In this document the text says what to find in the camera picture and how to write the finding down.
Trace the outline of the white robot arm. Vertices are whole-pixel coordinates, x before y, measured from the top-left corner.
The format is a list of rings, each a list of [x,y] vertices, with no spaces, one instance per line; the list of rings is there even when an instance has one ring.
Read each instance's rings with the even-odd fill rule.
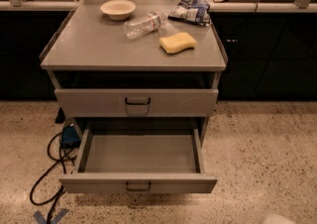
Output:
[[[294,221],[278,215],[278,214],[269,214],[263,221],[262,224],[296,224]]]

